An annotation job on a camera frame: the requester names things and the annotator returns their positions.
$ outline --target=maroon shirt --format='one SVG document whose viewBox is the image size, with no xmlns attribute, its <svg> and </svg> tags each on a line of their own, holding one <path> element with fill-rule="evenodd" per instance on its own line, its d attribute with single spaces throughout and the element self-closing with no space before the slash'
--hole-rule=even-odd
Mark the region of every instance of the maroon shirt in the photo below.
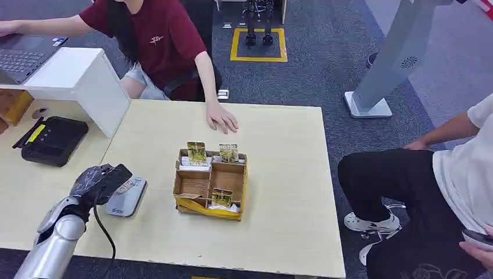
<svg viewBox="0 0 493 279">
<path fill-rule="evenodd" d="M 134 15 L 128 13 L 134 26 L 139 62 L 144 72 L 159 89 L 195 70 L 195 57 L 206 48 L 188 13 L 178 0 L 144 0 Z M 106 0 L 97 0 L 80 13 L 93 29 L 112 38 L 108 26 Z M 171 99 L 193 101 L 198 78 L 173 91 Z"/>
</svg>

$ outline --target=white shoe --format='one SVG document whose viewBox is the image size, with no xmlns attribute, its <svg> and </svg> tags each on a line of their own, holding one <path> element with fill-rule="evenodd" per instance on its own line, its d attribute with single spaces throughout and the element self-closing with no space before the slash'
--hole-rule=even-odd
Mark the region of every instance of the white shoe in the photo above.
<svg viewBox="0 0 493 279">
<path fill-rule="evenodd" d="M 359 251 L 359 261 L 361 262 L 362 265 L 366 266 L 366 256 L 368 255 L 368 252 L 370 252 L 373 245 L 379 244 L 380 242 L 381 241 L 378 241 L 378 242 L 375 242 L 372 244 L 368 244 L 365 247 L 363 247 L 363 249 L 361 249 L 361 251 Z"/>
<path fill-rule="evenodd" d="M 381 222 L 371 222 L 362 220 L 351 212 L 344 217 L 344 225 L 352 231 L 370 231 L 377 230 L 384 233 L 391 233 L 401 228 L 399 218 L 394 214 L 390 214 L 390 218 Z"/>
</svg>

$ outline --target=humanoid robot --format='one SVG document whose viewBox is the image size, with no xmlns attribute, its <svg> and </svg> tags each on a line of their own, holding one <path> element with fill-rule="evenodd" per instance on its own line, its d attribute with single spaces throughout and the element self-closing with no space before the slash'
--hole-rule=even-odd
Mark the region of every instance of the humanoid robot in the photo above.
<svg viewBox="0 0 493 279">
<path fill-rule="evenodd" d="M 246 18 L 246 27 L 248 35 L 246 35 L 246 45 L 252 46 L 256 44 L 255 22 L 261 22 L 260 13 L 265 14 L 265 35 L 262 39 L 264 45 L 272 45 L 274 39 L 272 37 L 272 16 L 274 14 L 273 0 L 246 0 L 244 3 L 243 17 Z"/>
</svg>

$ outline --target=light wooden tabletop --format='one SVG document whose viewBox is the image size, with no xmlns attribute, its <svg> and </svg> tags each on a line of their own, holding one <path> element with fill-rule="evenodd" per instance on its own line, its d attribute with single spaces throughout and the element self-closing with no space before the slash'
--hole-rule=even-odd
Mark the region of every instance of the light wooden tabletop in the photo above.
<svg viewBox="0 0 493 279">
<path fill-rule="evenodd" d="M 115 241 L 116 257 L 345 277 L 320 108 L 225 107 L 238 118 L 236 134 L 211 130 L 202 103 L 132 101 L 102 163 L 125 164 L 134 175 L 148 181 L 148 189 L 133 217 L 100 214 Z M 178 150 L 186 148 L 187 141 L 205 142 L 211 151 L 219 150 L 222 143 L 238 144 L 239 152 L 248 156 L 241 222 L 176 211 L 174 167 Z M 47 195 L 51 201 L 46 206 L 55 202 L 55 196 Z M 37 225 L 41 219 L 29 216 L 28 220 Z M 34 233 L 27 227 L 23 238 Z M 4 242 L 10 237 L 2 236 Z M 111 256 L 110 244 L 93 218 L 76 254 Z"/>
<path fill-rule="evenodd" d="M 36 122 L 32 114 L 39 108 L 48 108 L 47 116 L 68 117 L 89 125 L 88 134 L 61 168 L 25 161 L 21 149 L 12 149 Z M 101 163 L 110 142 L 77 102 L 35 100 L 19 125 L 0 135 L 0 247 L 30 250 L 48 210 L 70 193 L 86 168 Z"/>
</svg>

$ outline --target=woman's hand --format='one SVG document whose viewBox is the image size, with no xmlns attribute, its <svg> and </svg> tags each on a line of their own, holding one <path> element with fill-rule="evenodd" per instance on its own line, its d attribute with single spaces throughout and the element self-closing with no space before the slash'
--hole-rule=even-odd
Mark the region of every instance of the woman's hand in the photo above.
<svg viewBox="0 0 493 279">
<path fill-rule="evenodd" d="M 0 37 L 17 33 L 18 29 L 19 23 L 16 21 L 12 20 L 10 22 L 0 22 Z"/>
<path fill-rule="evenodd" d="M 218 101 L 206 102 L 207 107 L 207 123 L 213 130 L 217 130 L 217 126 L 228 133 L 228 128 L 236 133 L 238 129 L 238 121 L 227 110 L 225 110 Z"/>
<path fill-rule="evenodd" d="M 493 228 L 485 226 L 484 229 L 490 237 L 493 237 Z M 488 270 L 493 270 L 493 252 L 486 252 L 465 241 L 459 243 L 459 245 L 466 253 L 479 260 Z"/>
</svg>

